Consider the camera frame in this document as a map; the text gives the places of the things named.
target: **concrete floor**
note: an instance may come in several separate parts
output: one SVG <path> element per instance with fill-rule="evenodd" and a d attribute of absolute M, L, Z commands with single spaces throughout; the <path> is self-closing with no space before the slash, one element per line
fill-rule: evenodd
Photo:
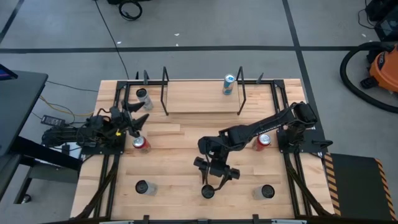
<path fill-rule="evenodd" d="M 18 0 L 0 2 L 0 30 L 17 3 Z M 373 30 L 357 23 L 357 12 L 364 8 L 363 0 L 152 0 L 142 3 L 144 13 L 136 22 L 123 20 L 117 7 L 98 0 L 115 41 L 121 42 L 118 47 L 241 46 L 240 50 L 153 48 L 150 52 L 137 52 L 130 49 L 121 53 L 130 77 L 146 69 L 151 78 L 160 78 L 165 65 L 171 78 L 220 78 L 226 73 L 235 73 L 242 65 L 246 78 L 257 78 L 262 72 L 264 78 L 302 78 L 309 100 L 311 96 L 315 98 L 326 138 L 334 141 L 329 151 L 379 158 L 384 164 L 392 198 L 398 202 L 398 173 L 395 172 L 398 139 L 394 134 L 398 116 L 368 105 L 343 86 L 338 70 L 344 51 L 302 52 L 308 76 L 302 74 L 293 48 L 295 34 L 292 38 L 292 27 L 285 13 L 286 3 L 301 46 L 355 46 L 378 40 Z M 250 46 L 281 48 L 253 50 Z M 24 0 L 3 40 L 0 35 L 0 63 L 13 70 L 47 73 L 50 81 L 98 89 L 101 80 L 126 78 L 117 53 L 101 52 L 101 48 L 112 47 L 93 1 Z M 79 48 L 92 48 L 91 52 L 96 53 L 79 53 Z M 6 53 L 16 49 L 25 49 L 25 52 L 36 49 L 38 53 Z M 40 53 L 45 49 L 75 50 Z M 358 54 L 349 64 L 348 71 L 354 82 L 366 75 L 364 57 L 365 54 Z M 369 94 L 397 104 L 396 96 L 387 91 L 372 90 Z M 69 107 L 74 113 L 92 111 L 96 100 L 95 93 L 49 83 L 43 96 Z M 42 102 L 36 104 L 34 112 L 39 116 L 47 114 L 71 120 L 67 114 L 51 110 Z M 21 136 L 40 142 L 47 128 L 35 116 L 30 116 Z M 22 182 L 26 170 L 26 167 L 18 168 L 12 186 Z M 75 187 L 35 180 L 28 189 L 33 201 L 24 205 L 12 204 L 17 190 L 10 187 L 0 203 L 2 223 L 65 220 L 70 214 Z"/>

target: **soda can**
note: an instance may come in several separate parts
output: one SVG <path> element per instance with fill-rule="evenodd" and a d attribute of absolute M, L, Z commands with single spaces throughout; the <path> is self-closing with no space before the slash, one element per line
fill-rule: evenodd
<path fill-rule="evenodd" d="M 151 110 L 154 107 L 146 89 L 141 88 L 137 90 L 136 95 L 140 102 L 145 102 L 143 106 L 145 110 Z"/>
<path fill-rule="evenodd" d="M 155 196 L 157 193 L 157 185 L 145 180 L 140 180 L 136 184 L 136 192 L 139 194 Z"/>
<path fill-rule="evenodd" d="M 227 74 L 224 78 L 223 93 L 225 95 L 230 95 L 232 93 L 232 88 L 234 87 L 235 77 L 232 74 Z"/>
<path fill-rule="evenodd" d="M 263 151 L 269 144 L 271 144 L 271 137 L 268 134 L 260 134 L 253 142 L 253 149 Z"/>
<path fill-rule="evenodd" d="M 275 195 L 275 190 L 271 185 L 263 185 L 257 187 L 252 191 L 253 198 L 256 200 L 263 200 L 267 198 L 273 198 Z"/>
<path fill-rule="evenodd" d="M 139 152 L 147 154 L 150 151 L 150 144 L 144 136 L 139 136 L 132 141 L 134 146 Z"/>

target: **wooden tabletop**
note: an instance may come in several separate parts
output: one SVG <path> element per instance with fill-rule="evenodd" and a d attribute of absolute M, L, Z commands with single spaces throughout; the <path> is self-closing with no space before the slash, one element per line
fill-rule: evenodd
<path fill-rule="evenodd" d="M 222 94 L 223 80 L 169 82 L 167 112 L 169 113 L 237 113 L 238 83 L 230 95 Z"/>
<path fill-rule="evenodd" d="M 305 101 L 299 79 L 284 81 L 289 103 Z M 116 82 L 101 82 L 96 111 L 112 106 Z M 152 145 L 152 150 L 148 154 L 140 154 L 132 147 L 132 137 L 127 137 L 126 150 L 119 163 L 113 220 L 142 220 L 144 215 L 150 215 L 151 220 L 251 219 L 253 214 L 260 218 L 294 217 L 285 164 L 275 131 L 269 132 L 272 143 L 266 150 L 256 152 L 251 149 L 252 144 L 248 144 L 242 151 L 229 154 L 227 163 L 239 169 L 241 177 L 228 181 L 211 199 L 201 196 L 201 173 L 193 165 L 196 156 L 203 157 L 197 148 L 197 141 L 202 136 L 217 136 L 221 129 L 251 124 L 275 114 L 269 85 L 246 85 L 247 102 L 239 116 L 236 113 L 170 113 L 166 116 L 160 104 L 160 87 L 132 88 L 141 87 L 149 92 L 154 104 L 141 132 Z M 130 93 L 129 102 L 137 102 L 135 91 Z M 145 113 L 140 110 L 132 116 L 138 118 Z M 96 192 L 102 160 L 103 156 L 93 156 L 83 164 L 71 217 L 79 214 Z M 301 154 L 301 160 L 308 188 L 324 209 L 333 213 L 321 160 L 310 154 Z M 143 179 L 158 185 L 156 196 L 136 193 L 135 184 Z M 211 176 L 209 184 L 218 186 L 220 180 Z M 252 190 L 264 184 L 275 188 L 274 198 L 253 200 Z M 298 187 L 296 189 L 300 211 L 304 213 L 301 193 Z M 107 194 L 103 197 L 101 214 L 104 214 Z"/>

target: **black robotic arm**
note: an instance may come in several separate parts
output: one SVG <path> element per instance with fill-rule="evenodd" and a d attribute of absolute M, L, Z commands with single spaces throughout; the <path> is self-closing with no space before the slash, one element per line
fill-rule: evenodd
<path fill-rule="evenodd" d="M 287 144 L 297 147 L 303 141 L 303 132 L 311 128 L 317 122 L 317 117 L 306 103 L 292 103 L 288 108 L 273 116 L 260 120 L 250 125 L 237 125 L 219 132 L 217 137 L 205 136 L 199 139 L 198 147 L 201 154 L 206 156 L 206 160 L 197 157 L 193 165 L 199 167 L 202 173 L 202 182 L 207 183 L 208 174 L 223 177 L 220 186 L 214 191 L 219 190 L 228 180 L 239 179 L 240 172 L 230 168 L 226 164 L 228 154 L 231 151 L 240 151 L 252 138 L 287 125 Z"/>

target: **gray desk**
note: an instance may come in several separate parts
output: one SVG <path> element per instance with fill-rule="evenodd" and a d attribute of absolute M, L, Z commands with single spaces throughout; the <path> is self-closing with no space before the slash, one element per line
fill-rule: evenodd
<path fill-rule="evenodd" d="M 49 77 L 47 74 L 14 71 L 18 79 L 0 81 L 0 200 L 19 164 L 30 166 L 16 203 L 21 202 L 32 180 L 31 170 L 43 164 L 35 159 L 80 170 L 81 161 L 19 136 Z"/>

